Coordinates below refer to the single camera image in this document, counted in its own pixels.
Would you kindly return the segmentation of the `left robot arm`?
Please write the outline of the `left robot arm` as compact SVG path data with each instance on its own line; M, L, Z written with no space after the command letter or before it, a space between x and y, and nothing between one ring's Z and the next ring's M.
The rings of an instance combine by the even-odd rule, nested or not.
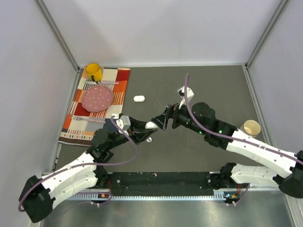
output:
M104 167L111 165L111 149L126 142L136 146L158 129L153 122L142 122L121 114L110 121L115 131L96 130L91 146L71 163L48 175L28 178L18 199L19 212L25 212L33 223L37 223L61 202L80 191L105 186L107 175Z

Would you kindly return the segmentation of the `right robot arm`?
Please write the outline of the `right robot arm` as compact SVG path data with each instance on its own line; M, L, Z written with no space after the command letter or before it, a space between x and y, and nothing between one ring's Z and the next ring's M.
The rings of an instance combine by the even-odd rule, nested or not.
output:
M184 126L204 136L211 146L248 157L261 165L258 167L227 163L220 170L221 182L226 187L236 183L252 183L277 187L281 192L301 199L303 197L303 152L284 151L220 121L214 109L206 103L196 103L189 111L186 106L168 105L164 113L152 122L165 130L169 119L172 128Z

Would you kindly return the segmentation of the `white charging case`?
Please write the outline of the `white charging case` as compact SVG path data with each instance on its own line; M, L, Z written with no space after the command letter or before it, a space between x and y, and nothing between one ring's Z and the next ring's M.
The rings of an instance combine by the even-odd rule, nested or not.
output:
M141 103L145 101L145 96L139 95L139 96L134 96L133 98L134 102L136 103Z
M145 129L147 129L147 130L156 130L156 129L158 129L158 126L153 122L147 122L146 125L145 125Z

